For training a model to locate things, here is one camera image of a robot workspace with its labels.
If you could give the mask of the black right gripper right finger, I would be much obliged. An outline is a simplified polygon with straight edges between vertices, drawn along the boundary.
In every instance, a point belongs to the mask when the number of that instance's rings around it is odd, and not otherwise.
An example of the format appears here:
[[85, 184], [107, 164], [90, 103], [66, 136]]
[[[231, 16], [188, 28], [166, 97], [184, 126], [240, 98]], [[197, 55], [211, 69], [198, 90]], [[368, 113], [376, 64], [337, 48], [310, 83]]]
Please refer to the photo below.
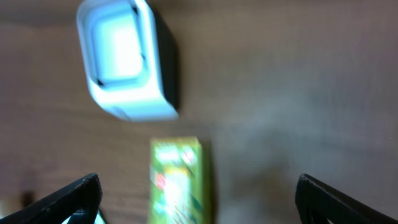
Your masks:
[[397, 224], [397, 220], [308, 174], [301, 174], [298, 178], [295, 204], [300, 221], [307, 224]]

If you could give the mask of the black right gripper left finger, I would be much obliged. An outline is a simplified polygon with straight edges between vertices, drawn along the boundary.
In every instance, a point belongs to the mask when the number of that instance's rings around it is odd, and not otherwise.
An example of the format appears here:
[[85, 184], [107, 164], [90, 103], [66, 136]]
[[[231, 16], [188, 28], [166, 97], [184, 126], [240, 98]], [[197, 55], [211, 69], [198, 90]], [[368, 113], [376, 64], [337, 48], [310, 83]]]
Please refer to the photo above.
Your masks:
[[26, 190], [16, 200], [1, 202], [1, 224], [95, 224], [103, 196], [96, 173], [58, 189], [42, 199]]

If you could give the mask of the teal wet wipes pack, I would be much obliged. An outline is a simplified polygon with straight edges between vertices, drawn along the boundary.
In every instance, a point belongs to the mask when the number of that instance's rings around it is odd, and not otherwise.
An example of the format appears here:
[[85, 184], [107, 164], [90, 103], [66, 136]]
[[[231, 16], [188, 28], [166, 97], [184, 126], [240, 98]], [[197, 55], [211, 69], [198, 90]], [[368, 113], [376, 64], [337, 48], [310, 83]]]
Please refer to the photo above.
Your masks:
[[[62, 224], [69, 224], [71, 217], [68, 217], [62, 222]], [[106, 220], [102, 216], [101, 212], [98, 212], [94, 224], [107, 224]]]

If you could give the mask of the green tea carton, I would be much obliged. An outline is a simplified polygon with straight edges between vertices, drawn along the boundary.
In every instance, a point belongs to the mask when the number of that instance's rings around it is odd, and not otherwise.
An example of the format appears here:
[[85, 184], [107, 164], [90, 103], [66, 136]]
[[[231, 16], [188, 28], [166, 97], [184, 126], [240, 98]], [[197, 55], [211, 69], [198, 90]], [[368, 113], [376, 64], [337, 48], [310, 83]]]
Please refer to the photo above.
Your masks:
[[148, 223], [212, 222], [209, 158], [196, 137], [150, 141]]

